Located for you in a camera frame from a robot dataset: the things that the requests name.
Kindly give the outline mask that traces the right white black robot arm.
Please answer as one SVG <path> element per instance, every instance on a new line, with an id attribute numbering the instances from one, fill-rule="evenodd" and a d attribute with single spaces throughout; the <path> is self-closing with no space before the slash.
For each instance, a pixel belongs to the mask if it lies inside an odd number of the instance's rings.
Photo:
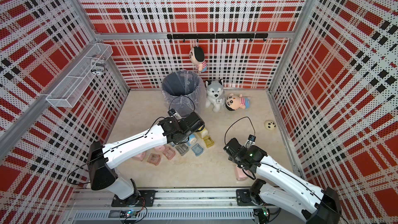
<path id="1" fill-rule="evenodd" d="M 241 145 L 236 138 L 224 146 L 229 160 L 254 180 L 244 203 L 274 205 L 307 224 L 337 224 L 342 209 L 339 195 L 328 187 L 322 189 L 286 170 L 266 151 L 256 145 Z"/>

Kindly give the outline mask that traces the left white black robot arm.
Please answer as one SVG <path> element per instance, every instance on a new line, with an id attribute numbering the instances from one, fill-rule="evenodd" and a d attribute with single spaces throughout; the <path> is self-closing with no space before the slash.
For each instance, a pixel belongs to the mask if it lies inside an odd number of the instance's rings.
<path id="1" fill-rule="evenodd" d="M 181 119 L 159 117 L 148 130 L 121 141 L 105 145 L 94 142 L 87 165 L 91 190 L 108 190 L 124 205 L 138 204 L 142 197 L 134 180 L 119 175 L 117 167 L 148 149 L 168 143 L 181 144 L 204 127 L 202 118 L 192 112 Z"/>

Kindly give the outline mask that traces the pink sharpener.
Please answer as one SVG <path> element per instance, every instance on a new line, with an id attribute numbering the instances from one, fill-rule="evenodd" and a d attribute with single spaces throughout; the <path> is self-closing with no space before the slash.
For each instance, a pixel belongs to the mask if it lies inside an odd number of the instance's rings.
<path id="1" fill-rule="evenodd" d="M 244 181 L 248 178 L 248 176 L 245 174 L 245 172 L 238 167 L 234 168 L 234 172 L 235 172 L 235 177 L 236 177 L 237 181 Z"/>
<path id="2" fill-rule="evenodd" d="M 142 153 L 139 153 L 138 155 L 135 155 L 133 157 L 133 159 L 137 160 L 137 161 L 143 161 L 145 159 L 145 156 L 146 156 L 146 152 L 144 151 Z"/>
<path id="3" fill-rule="evenodd" d="M 157 146 L 157 147 L 154 148 L 154 150 L 156 152 L 163 152 L 163 151 L 165 151 L 165 149 L 166 149 L 165 145 Z"/>

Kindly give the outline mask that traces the grey bin with plastic liner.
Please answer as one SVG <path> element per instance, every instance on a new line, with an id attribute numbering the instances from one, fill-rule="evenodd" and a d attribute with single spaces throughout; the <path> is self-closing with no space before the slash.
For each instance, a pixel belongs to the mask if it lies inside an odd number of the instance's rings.
<path id="1" fill-rule="evenodd" d="M 179 70 L 167 75 L 161 83 L 161 90 L 167 110 L 174 109 L 182 117 L 192 111 L 200 115 L 205 108 L 205 84 L 193 71 Z"/>

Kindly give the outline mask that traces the translucent grey sharpener tray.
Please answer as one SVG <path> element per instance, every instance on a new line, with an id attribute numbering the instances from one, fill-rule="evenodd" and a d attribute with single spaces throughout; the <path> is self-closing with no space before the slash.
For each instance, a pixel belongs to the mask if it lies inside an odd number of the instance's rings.
<path id="1" fill-rule="evenodd" d="M 189 147 L 186 144 L 180 144 L 176 146 L 176 150 L 181 156 L 184 156 L 189 151 Z"/>

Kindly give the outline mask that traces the translucent blue sharpener tray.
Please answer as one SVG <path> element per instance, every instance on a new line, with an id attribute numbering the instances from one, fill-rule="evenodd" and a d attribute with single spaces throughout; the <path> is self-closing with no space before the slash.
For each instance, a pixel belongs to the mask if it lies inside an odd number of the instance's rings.
<path id="1" fill-rule="evenodd" d="M 204 151 L 204 148 L 200 144 L 195 144 L 191 149 L 196 157 L 200 156 Z"/>

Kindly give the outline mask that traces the blue sharpener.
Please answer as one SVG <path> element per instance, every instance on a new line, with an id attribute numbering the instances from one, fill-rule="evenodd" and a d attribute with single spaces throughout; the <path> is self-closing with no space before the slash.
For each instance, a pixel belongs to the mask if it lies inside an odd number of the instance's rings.
<path id="1" fill-rule="evenodd" d="M 186 144 L 187 144 L 188 146 L 193 146 L 196 142 L 197 142 L 196 136 L 195 136 L 194 134 L 191 134 L 191 135 L 189 136 L 189 139 L 188 139 L 188 141 L 186 142 Z"/>

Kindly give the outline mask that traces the yellow pencil sharpener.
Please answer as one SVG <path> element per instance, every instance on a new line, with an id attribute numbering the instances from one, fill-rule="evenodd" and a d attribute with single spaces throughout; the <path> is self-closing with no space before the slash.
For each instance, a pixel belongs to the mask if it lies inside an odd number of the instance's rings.
<path id="1" fill-rule="evenodd" d="M 201 131 L 196 132 L 196 134 L 201 138 L 205 139 L 207 136 L 209 136 L 209 132 L 206 128 L 203 128 Z"/>

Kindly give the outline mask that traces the translucent pink sharpener tray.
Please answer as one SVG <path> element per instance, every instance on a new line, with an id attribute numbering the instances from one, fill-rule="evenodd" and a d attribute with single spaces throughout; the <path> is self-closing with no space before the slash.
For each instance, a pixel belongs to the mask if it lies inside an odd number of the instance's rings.
<path id="1" fill-rule="evenodd" d="M 153 164 L 154 166 L 158 166 L 160 161 L 161 161 L 161 156 L 155 153 L 151 153 L 147 159 L 147 162 Z"/>

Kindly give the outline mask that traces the translucent yellow sharpener tray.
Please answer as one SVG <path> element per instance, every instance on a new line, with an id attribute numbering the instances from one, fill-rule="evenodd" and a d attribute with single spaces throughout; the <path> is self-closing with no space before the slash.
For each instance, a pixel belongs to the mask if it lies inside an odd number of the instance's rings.
<path id="1" fill-rule="evenodd" d="M 215 144 L 215 142 L 212 140 L 212 138 L 209 135 L 204 137 L 203 140 L 207 148 L 210 148 Z"/>

